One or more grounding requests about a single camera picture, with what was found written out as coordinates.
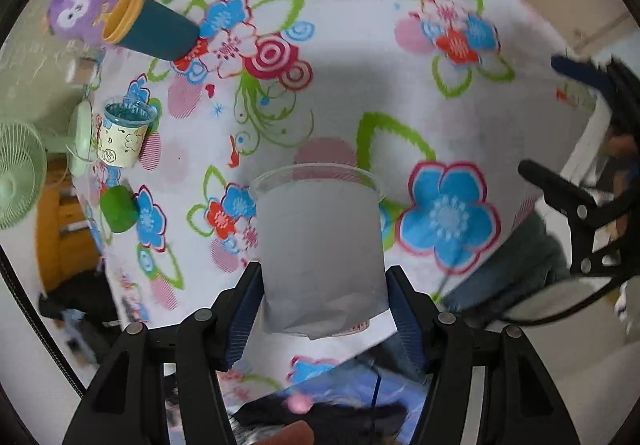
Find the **right hand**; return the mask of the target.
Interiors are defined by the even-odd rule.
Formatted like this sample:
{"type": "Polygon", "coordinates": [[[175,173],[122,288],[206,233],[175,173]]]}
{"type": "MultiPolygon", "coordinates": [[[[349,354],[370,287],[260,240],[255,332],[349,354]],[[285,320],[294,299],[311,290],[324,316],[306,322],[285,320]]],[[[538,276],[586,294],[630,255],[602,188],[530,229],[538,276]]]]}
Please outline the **right hand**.
{"type": "Polygon", "coordinates": [[[614,135],[608,133],[603,144],[602,153],[608,158],[627,161],[638,156],[638,147],[629,134],[614,135]]]}

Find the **left hand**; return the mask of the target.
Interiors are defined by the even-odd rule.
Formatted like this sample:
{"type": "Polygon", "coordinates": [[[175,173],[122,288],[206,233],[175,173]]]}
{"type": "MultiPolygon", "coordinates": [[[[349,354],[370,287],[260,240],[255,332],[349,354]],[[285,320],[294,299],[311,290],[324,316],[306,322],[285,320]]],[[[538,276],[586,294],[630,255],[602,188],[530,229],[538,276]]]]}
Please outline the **left hand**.
{"type": "Polygon", "coordinates": [[[279,433],[257,442],[257,445],[312,445],[314,431],[305,421],[296,421],[279,433]]]}

